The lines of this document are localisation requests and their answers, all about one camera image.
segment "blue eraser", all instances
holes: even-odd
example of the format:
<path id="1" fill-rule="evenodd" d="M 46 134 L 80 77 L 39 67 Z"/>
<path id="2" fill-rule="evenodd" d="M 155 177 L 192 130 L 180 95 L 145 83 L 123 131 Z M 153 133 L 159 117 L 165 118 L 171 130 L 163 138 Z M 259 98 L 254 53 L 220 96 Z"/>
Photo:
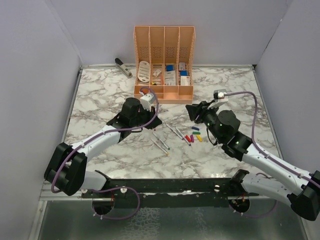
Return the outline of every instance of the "blue eraser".
<path id="1" fill-rule="evenodd" d="M 169 72 L 169 71 L 173 71 L 174 70 L 174 66 L 173 65 L 167 65 L 166 66 L 166 71 Z"/>
<path id="2" fill-rule="evenodd" d="M 187 71 L 180 71 L 180 76 L 188 76 Z"/>

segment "red marker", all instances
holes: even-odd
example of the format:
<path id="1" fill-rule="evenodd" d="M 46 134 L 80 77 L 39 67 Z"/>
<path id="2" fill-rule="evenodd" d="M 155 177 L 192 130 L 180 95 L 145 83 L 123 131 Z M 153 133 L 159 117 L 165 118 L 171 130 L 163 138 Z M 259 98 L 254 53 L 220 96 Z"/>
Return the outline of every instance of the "red marker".
<path id="1" fill-rule="evenodd" d="M 190 137 L 188 135 L 185 135 L 185 138 L 188 140 L 189 143 L 192 143 L 192 140 L 190 139 Z"/>

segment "wall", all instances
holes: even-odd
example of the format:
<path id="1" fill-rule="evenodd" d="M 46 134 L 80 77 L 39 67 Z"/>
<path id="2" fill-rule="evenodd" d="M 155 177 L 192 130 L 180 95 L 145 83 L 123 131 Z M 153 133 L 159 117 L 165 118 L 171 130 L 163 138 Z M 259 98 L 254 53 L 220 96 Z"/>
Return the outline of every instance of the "wall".
<path id="1" fill-rule="evenodd" d="M 319 0 L 293 1 L 256 72 L 284 159 L 320 170 Z M 319 239 L 320 217 L 311 224 Z"/>
<path id="2" fill-rule="evenodd" d="M 27 239 L 79 58 L 43 0 L 0 3 L 0 239 Z"/>
<path id="3" fill-rule="evenodd" d="M 195 26 L 194 64 L 257 64 L 292 0 L 46 0 L 84 64 L 134 63 L 135 25 Z"/>

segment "open box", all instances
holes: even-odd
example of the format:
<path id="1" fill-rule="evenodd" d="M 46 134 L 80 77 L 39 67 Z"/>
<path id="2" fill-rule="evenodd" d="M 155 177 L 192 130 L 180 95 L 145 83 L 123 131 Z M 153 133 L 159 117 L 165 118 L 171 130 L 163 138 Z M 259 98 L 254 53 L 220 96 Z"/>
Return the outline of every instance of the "open box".
<path id="1" fill-rule="evenodd" d="M 134 48 L 136 79 L 134 97 L 140 98 L 140 88 L 149 86 L 155 91 L 161 104 L 190 104 L 193 100 L 194 85 L 192 80 L 192 63 L 196 39 L 193 26 L 135 26 Z M 138 79 L 139 63 L 150 64 L 149 82 Z M 190 84 L 181 86 L 179 63 L 185 63 L 190 77 Z M 173 65 L 175 83 L 166 82 L 166 65 Z M 154 76 L 155 70 L 161 70 Z"/>

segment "marble table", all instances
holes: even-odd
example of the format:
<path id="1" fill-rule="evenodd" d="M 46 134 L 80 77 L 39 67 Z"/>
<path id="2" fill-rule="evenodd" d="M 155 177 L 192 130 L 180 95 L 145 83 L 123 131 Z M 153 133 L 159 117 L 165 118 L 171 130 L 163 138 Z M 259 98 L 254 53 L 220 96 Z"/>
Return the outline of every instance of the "marble table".
<path id="1" fill-rule="evenodd" d="M 136 69 L 130 67 L 132 78 L 125 77 L 114 67 L 84 69 L 79 82 L 65 142 L 76 143 L 99 131 L 122 108 L 125 99 L 133 96 Z M 251 68 L 194 68 L 193 103 L 210 101 L 214 90 L 228 92 L 252 91 L 258 99 L 255 127 L 256 141 L 278 156 L 275 139 L 263 106 L 258 86 Z M 241 121 L 239 130 L 251 136 L 254 100 L 251 96 L 232 96 L 220 108 L 233 110 Z M 184 104 L 161 104 L 158 117 L 182 133 L 190 135 L 190 121 Z M 134 133 L 117 145 L 107 148 L 87 164 L 88 171 L 99 170 L 111 178 L 224 178 L 232 177 L 237 170 L 253 173 L 259 169 L 227 156 L 220 146 L 213 146 L 204 124 L 200 128 L 203 142 L 195 139 L 191 146 L 174 135 L 164 124 L 156 133 L 165 139 L 171 150 L 166 156 L 151 141 L 153 130 Z"/>

